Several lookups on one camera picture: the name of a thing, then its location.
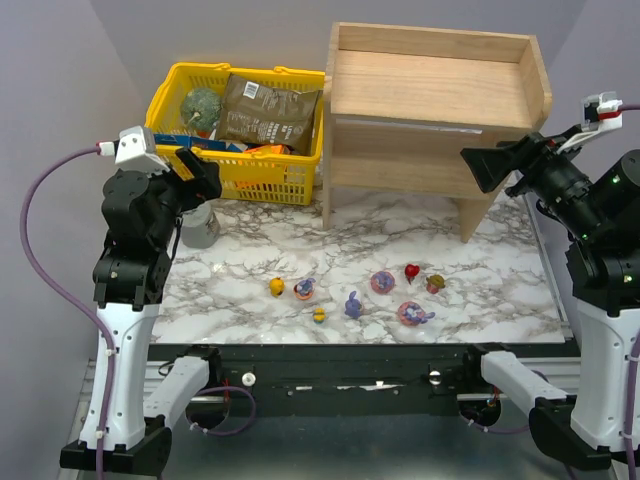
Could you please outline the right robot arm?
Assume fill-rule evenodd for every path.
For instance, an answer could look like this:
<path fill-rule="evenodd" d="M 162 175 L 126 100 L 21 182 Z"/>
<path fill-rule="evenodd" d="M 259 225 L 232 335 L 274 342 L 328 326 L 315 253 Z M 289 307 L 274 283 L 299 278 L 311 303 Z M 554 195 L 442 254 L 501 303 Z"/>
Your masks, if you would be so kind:
<path fill-rule="evenodd" d="M 528 417 L 538 449 L 568 466 L 604 470 L 639 467 L 639 154 L 625 153 L 600 179 L 574 165 L 572 131 L 531 133 L 494 148 L 461 155 L 483 192 L 518 172 L 507 189 L 534 193 L 570 234 L 567 268 L 580 323 L 576 394 L 554 387 L 511 352 L 479 358 L 484 381 L 504 392 Z"/>

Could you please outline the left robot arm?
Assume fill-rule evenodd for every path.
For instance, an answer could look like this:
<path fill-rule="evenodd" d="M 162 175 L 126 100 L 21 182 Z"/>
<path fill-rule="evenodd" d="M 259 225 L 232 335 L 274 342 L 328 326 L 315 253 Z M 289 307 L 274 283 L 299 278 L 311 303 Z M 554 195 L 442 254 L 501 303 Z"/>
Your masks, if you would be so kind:
<path fill-rule="evenodd" d="M 119 169 L 103 186 L 107 223 L 92 279 L 103 325 L 88 417 L 60 453 L 66 469 L 156 476 L 168 460 L 172 407 L 207 384 L 209 357 L 183 362 L 168 376 L 165 407 L 144 407 L 144 378 L 154 322 L 177 248 L 183 213 L 222 194 L 219 167 L 185 147 L 176 156 L 190 173 Z"/>

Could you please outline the purple bunny with strawberry cake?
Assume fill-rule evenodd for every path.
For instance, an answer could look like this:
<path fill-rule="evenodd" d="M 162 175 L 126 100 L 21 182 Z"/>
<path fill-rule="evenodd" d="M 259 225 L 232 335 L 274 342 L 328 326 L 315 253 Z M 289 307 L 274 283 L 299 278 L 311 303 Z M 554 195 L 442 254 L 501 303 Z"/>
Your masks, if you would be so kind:
<path fill-rule="evenodd" d="M 363 305 L 356 298 L 357 292 L 352 291 L 345 302 L 345 314 L 352 319 L 358 319 L 363 313 Z"/>

